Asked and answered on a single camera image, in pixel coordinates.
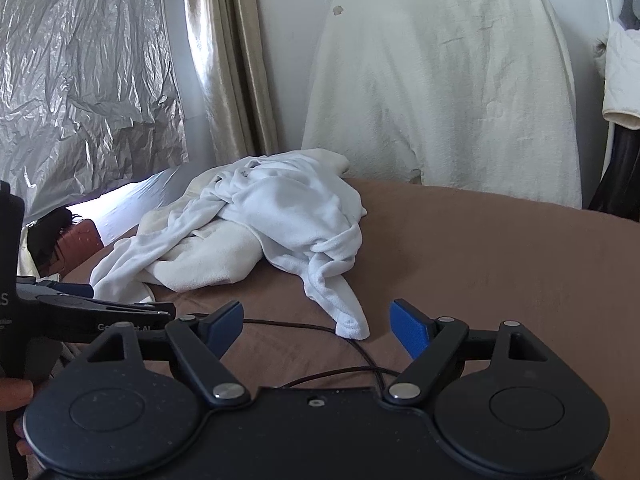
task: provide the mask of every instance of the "brown fabric surface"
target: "brown fabric surface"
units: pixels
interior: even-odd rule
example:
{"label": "brown fabric surface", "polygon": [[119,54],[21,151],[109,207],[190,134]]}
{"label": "brown fabric surface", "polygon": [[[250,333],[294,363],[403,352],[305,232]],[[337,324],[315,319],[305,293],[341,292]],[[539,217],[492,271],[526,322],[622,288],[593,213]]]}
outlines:
{"label": "brown fabric surface", "polygon": [[[609,439],[596,464],[605,480],[638,480],[640,226],[590,211],[504,196],[391,182],[350,180],[369,214],[364,242],[346,279],[362,304],[371,337],[364,347],[379,365],[401,370],[409,357],[389,332],[387,309],[405,298],[431,317],[454,316],[494,330],[524,323],[603,398]],[[66,277],[86,281],[97,258]],[[212,312],[228,300],[245,317],[332,326],[302,282],[261,261],[247,279],[158,300],[180,313]],[[363,364],[327,333],[245,325],[225,355],[245,384],[276,386],[303,375]],[[314,386],[372,384],[370,374]]]}

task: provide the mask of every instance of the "black cable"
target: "black cable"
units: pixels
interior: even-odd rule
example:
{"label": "black cable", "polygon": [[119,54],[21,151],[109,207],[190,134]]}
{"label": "black cable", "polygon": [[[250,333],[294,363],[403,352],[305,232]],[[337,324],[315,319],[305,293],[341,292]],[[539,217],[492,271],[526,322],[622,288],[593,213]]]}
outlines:
{"label": "black cable", "polygon": [[328,372],[308,375],[306,377],[296,379],[295,381],[291,381],[290,383],[283,384],[281,388],[293,388],[294,386],[298,386],[299,384],[308,383],[309,381],[315,381],[316,379],[322,379],[339,374],[351,374],[354,372],[377,372],[379,374],[387,374],[393,377],[398,377],[398,375],[400,375],[400,373],[396,372],[395,370],[389,370],[388,368],[381,368],[379,366],[352,366],[350,368],[338,368],[337,370],[329,370]]}
{"label": "black cable", "polygon": [[[307,323],[290,323],[286,321],[271,321],[267,319],[245,319],[245,323],[247,324],[258,324],[258,325],[270,325],[270,326],[284,326],[288,328],[305,328],[308,330],[319,330],[320,332],[328,332],[330,334],[334,334],[333,329],[321,326],[321,325],[312,325]],[[379,366],[373,360],[373,358],[369,355],[369,353],[357,342],[353,339],[343,339],[351,346],[353,346],[358,353],[363,357],[366,361],[367,365],[370,367],[370,371],[373,371],[373,375],[376,378],[376,384],[378,385],[378,389],[380,392],[384,392],[386,389],[385,380],[382,378],[382,373],[379,370]]]}

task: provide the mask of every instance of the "white cable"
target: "white cable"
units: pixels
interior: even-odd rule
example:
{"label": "white cable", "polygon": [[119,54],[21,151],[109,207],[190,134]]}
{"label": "white cable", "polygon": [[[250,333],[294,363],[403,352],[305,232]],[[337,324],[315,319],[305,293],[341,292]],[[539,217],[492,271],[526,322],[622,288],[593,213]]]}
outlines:
{"label": "white cable", "polygon": [[[613,6],[611,5],[611,0],[604,0],[607,4],[607,16],[609,17],[609,26],[615,20],[613,16]],[[607,168],[611,162],[611,154],[613,152],[613,137],[616,132],[616,125],[614,123],[609,123],[609,133],[607,134],[607,147],[604,152],[604,162],[602,164],[602,177],[604,177]]]}

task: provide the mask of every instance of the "hanging white jacket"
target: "hanging white jacket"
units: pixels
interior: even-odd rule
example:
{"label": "hanging white jacket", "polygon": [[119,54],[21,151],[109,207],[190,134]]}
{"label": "hanging white jacket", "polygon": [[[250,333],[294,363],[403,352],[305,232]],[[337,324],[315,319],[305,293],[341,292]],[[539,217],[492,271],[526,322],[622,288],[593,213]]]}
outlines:
{"label": "hanging white jacket", "polygon": [[271,264],[300,276],[337,335],[364,339],[367,321],[342,277],[362,244],[364,214],[358,192],[310,156],[247,157],[216,172],[197,198],[169,213],[163,229],[117,243],[90,282],[97,299],[132,300],[142,270],[218,217],[249,229]]}

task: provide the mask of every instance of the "blue gripper pad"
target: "blue gripper pad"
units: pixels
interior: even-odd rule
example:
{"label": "blue gripper pad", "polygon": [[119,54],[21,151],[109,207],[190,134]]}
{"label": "blue gripper pad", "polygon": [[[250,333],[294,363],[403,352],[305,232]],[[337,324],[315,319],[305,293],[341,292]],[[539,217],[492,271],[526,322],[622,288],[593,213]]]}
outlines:
{"label": "blue gripper pad", "polygon": [[244,308],[239,301],[230,301],[198,325],[200,339],[210,352],[220,359],[242,333]]}
{"label": "blue gripper pad", "polygon": [[420,355],[435,337],[436,324],[405,300],[393,300],[389,306],[391,330],[412,359]]}

